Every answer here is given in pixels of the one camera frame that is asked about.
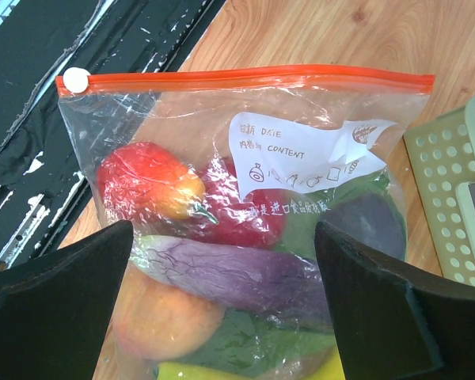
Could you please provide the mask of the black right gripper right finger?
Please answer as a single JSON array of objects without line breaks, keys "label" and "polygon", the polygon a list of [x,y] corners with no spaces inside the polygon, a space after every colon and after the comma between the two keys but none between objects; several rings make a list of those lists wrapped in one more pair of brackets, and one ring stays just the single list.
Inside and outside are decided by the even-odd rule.
[{"label": "black right gripper right finger", "polygon": [[347,379],[475,379],[475,287],[316,226],[317,263]]}]

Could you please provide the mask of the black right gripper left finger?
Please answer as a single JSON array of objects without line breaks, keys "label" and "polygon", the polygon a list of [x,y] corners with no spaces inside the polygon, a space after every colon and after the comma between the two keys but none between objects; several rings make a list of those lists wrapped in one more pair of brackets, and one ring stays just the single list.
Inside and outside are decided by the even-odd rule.
[{"label": "black right gripper left finger", "polygon": [[91,379],[127,267],[129,221],[0,272],[0,379]]}]

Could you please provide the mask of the fake purple eggplant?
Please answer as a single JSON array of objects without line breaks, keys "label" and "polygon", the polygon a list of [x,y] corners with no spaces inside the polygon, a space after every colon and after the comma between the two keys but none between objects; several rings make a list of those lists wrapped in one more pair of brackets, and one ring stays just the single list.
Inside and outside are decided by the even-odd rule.
[{"label": "fake purple eggplant", "polygon": [[228,307],[308,329],[332,324],[321,272],[310,259],[148,235],[135,239],[131,261],[157,281]]}]

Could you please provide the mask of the fake red apple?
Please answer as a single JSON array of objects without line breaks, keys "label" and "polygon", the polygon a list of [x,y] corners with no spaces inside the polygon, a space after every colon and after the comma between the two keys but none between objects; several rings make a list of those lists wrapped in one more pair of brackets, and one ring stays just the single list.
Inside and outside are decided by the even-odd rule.
[{"label": "fake red apple", "polygon": [[214,158],[200,172],[206,186],[205,205],[218,223],[198,220],[193,238],[206,243],[270,249],[280,240],[286,215],[278,189],[258,189],[239,198],[238,179],[230,157]]}]

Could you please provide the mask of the fake strawberry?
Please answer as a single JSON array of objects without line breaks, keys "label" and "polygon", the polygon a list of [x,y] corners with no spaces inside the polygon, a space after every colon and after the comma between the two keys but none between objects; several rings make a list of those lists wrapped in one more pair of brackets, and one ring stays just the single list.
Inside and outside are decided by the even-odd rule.
[{"label": "fake strawberry", "polygon": [[105,209],[116,217],[141,221],[203,217],[219,223],[203,205],[202,179],[153,142],[133,142],[114,150],[97,170],[97,188]]}]

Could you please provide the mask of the clear zip top bag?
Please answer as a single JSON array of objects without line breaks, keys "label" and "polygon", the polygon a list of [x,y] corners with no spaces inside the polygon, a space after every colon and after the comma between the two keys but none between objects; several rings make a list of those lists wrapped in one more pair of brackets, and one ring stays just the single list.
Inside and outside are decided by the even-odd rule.
[{"label": "clear zip top bag", "polygon": [[[97,188],[102,162],[122,146],[152,142],[175,154],[200,178],[212,159],[232,158],[239,198],[258,189],[278,189],[285,196],[283,213],[291,205],[290,194],[337,188],[387,169],[392,198],[405,223],[405,260],[404,197],[386,161],[423,111],[434,81],[430,74],[317,64],[128,74],[90,74],[72,67],[63,75],[63,88],[71,93],[87,89],[106,99],[127,91],[155,98],[132,137],[110,150],[94,172],[90,187],[103,226],[128,221],[134,241],[148,235],[197,241],[192,237],[197,221],[209,222],[203,217],[129,220],[105,209]],[[335,336],[332,346],[310,355],[297,370],[286,362],[256,377],[185,363],[195,351],[164,361],[140,358],[119,346],[113,329],[112,337],[121,379],[343,377]]]}]

